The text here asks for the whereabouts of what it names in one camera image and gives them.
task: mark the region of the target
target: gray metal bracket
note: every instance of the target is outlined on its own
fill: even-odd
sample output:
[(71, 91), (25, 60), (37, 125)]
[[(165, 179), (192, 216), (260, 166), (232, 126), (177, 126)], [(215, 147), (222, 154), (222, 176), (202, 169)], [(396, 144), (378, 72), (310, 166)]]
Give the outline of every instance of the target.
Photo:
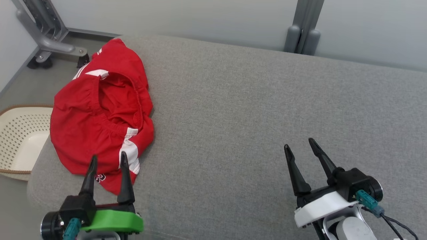
[(88, 50), (83, 47), (61, 42), (68, 30), (56, 14), (56, 10), (50, 1), (25, 0), (24, 2), (36, 19), (36, 23), (19, 2), (14, 2), (17, 7), (16, 17), (40, 47), (40, 51), (37, 53), (37, 62), (46, 61), (52, 52), (74, 56), (84, 56), (88, 53)]
[(315, 27), (323, 2), (324, 0), (298, 0), (293, 24), (286, 35), (285, 52), (314, 55), (320, 39), (320, 32)]

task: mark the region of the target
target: white wall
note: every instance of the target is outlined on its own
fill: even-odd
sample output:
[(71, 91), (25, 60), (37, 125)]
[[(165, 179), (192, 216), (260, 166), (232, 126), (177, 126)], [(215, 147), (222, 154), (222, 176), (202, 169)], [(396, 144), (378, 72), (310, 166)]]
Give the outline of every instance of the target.
[(11, 0), (0, 2), (0, 91), (12, 79), (37, 44), (16, 18)]
[(283, 50), (297, 0), (52, 0), (68, 28)]
[(427, 71), (427, 1), (325, 0), (316, 56)]

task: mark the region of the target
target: green bracket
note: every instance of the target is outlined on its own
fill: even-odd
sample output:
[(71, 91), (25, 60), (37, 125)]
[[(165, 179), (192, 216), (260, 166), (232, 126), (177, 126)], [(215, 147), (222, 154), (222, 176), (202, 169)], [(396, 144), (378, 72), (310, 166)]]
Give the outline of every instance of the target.
[(92, 224), (82, 227), (81, 230), (133, 233), (144, 231), (144, 223), (140, 216), (131, 212), (98, 210)]

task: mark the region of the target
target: gray floor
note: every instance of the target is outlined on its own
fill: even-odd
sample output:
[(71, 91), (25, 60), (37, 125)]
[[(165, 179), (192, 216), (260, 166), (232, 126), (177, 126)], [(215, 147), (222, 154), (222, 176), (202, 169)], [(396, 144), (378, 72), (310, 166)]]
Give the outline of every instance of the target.
[[(97, 52), (108, 39), (69, 34), (64, 42), (85, 47), (89, 55)], [(76, 57), (53, 55), (53, 67), (24, 68), (0, 96), (0, 111), (17, 104), (53, 104), (53, 97), (77, 72)], [(31, 208), (26, 198), (26, 182), (0, 175), (1, 239), (39, 239), (40, 222), (46, 214)]]

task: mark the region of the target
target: red clothing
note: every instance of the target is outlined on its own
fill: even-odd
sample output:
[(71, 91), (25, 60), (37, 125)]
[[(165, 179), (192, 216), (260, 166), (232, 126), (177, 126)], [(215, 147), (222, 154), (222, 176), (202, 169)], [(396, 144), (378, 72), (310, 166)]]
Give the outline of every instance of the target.
[(141, 59), (120, 39), (109, 41), (55, 96), (50, 137), (59, 160), (84, 175), (97, 155), (97, 181), (117, 195), (120, 153), (127, 153), (134, 183), (138, 156), (153, 141), (151, 110)]

